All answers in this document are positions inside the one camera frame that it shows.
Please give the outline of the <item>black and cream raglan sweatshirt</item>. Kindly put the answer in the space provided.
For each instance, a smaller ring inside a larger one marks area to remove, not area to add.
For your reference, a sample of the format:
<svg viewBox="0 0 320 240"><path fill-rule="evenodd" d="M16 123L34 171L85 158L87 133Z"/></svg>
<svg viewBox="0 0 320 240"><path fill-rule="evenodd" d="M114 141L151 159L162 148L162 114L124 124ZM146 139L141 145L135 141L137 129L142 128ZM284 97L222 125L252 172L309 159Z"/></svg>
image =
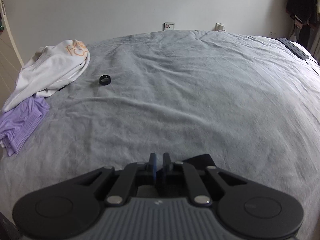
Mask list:
<svg viewBox="0 0 320 240"><path fill-rule="evenodd" d="M207 166L216 166L210 154L197 155L183 162L193 165L197 170L205 170Z"/></svg>

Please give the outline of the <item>dark clothes hanging on rack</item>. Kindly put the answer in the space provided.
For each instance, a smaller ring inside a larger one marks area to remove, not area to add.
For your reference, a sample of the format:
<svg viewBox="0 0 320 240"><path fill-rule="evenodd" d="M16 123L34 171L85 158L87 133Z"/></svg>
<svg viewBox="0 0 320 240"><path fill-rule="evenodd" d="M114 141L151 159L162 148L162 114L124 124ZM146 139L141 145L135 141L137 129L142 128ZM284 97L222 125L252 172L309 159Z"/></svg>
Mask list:
<svg viewBox="0 0 320 240"><path fill-rule="evenodd" d="M286 4L286 12L294 23L290 38L306 49L310 42L311 29L318 27L318 3L319 0L288 0Z"/></svg>

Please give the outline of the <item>grey bed sheet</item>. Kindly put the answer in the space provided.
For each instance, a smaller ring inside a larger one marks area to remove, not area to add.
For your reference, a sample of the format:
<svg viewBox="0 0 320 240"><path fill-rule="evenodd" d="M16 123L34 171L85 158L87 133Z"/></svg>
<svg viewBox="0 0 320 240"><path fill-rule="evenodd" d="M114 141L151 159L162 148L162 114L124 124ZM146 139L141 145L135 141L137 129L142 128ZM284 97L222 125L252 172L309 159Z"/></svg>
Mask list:
<svg viewBox="0 0 320 240"><path fill-rule="evenodd" d="M47 99L21 152L1 156L1 212L25 194L168 152L296 197L299 239L319 239L319 65L277 40L160 31L88 46L91 60ZM99 85L109 75L111 83Z"/></svg>

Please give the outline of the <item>purple folded garment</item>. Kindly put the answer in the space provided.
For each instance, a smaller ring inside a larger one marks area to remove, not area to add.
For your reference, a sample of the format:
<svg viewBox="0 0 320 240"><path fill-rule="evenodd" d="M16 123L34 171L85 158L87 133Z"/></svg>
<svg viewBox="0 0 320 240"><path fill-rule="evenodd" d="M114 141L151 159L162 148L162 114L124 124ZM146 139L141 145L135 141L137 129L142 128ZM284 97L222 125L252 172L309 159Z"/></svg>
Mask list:
<svg viewBox="0 0 320 240"><path fill-rule="evenodd" d="M48 111L49 105L44 98L32 96L1 115L1 147L8 156L19 154Z"/></svg>

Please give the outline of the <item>white printed cloth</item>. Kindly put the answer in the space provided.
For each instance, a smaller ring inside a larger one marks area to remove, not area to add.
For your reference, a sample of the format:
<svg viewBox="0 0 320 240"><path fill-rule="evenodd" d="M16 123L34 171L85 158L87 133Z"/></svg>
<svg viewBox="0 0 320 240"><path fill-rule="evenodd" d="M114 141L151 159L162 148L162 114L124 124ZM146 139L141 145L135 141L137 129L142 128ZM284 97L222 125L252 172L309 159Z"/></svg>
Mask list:
<svg viewBox="0 0 320 240"><path fill-rule="evenodd" d="M21 68L16 87L2 112L8 112L23 100L46 98L75 81L88 67L89 49L78 40L64 40L55 46L40 48Z"/></svg>

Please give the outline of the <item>white wall plug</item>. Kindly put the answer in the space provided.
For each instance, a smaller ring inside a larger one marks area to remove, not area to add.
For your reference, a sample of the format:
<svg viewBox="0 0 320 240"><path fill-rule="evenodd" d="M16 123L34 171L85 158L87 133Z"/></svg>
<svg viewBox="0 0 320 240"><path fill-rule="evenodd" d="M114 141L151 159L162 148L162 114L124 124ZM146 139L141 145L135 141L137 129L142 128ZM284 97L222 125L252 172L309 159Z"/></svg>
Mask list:
<svg viewBox="0 0 320 240"><path fill-rule="evenodd" d="M215 25L215 29L214 30L215 31L224 31L224 32L226 32L225 26L223 24L221 24L221 23L217 23Z"/></svg>

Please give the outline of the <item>wall socket with sticker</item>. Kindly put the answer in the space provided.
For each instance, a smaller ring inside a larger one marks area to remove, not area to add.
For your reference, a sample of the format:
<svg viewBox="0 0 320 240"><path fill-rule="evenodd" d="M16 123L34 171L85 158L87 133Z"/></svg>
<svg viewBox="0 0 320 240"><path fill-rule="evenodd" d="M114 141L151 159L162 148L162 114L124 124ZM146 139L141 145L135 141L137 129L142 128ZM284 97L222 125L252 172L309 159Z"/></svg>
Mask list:
<svg viewBox="0 0 320 240"><path fill-rule="evenodd" d="M168 23L168 22L165 22L163 24L163 30L166 31L166 30L174 30L175 29L175 24L174 23Z"/></svg>

